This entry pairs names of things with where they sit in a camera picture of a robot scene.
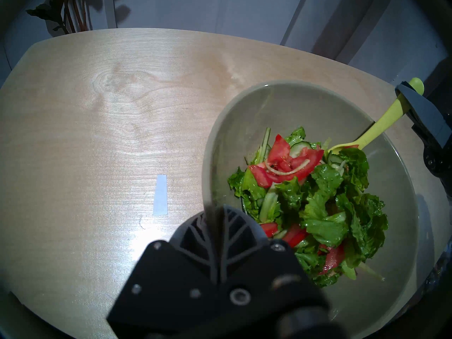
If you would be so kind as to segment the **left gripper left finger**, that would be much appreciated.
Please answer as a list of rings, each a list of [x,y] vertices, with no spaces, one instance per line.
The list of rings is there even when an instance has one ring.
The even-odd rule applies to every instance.
[[[219,314],[218,263],[204,212],[144,250],[108,314],[112,329],[190,329]]]

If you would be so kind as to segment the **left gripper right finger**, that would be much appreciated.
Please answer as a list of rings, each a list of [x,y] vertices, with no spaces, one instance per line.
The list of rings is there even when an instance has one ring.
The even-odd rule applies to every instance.
[[[221,309],[237,321],[328,321],[326,299],[288,243],[269,240],[240,209],[222,209]]]

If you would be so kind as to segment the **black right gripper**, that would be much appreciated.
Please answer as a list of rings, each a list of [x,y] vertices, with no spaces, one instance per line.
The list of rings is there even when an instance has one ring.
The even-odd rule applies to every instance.
[[[408,82],[395,87],[409,106],[407,112],[412,129],[424,144],[423,159],[429,172],[440,179],[446,195],[451,198],[451,127],[444,116]]]

